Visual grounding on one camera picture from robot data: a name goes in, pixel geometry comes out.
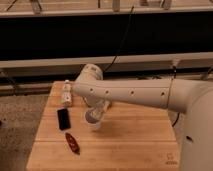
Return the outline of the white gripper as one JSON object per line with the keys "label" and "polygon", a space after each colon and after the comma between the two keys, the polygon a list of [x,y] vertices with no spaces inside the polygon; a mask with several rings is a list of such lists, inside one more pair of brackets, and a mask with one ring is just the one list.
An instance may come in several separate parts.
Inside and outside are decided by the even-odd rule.
{"label": "white gripper", "polygon": [[103,115],[107,112],[110,105],[111,105],[110,101],[99,102],[96,107],[91,108],[87,112],[87,121],[99,122],[102,119]]}

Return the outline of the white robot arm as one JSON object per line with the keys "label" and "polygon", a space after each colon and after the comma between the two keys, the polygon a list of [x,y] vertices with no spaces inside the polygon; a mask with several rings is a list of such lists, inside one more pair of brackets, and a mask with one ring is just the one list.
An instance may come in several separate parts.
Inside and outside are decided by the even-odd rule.
{"label": "white robot arm", "polygon": [[185,79],[105,80],[87,64],[73,91],[95,104],[99,99],[184,113],[180,171],[213,171],[213,82]]}

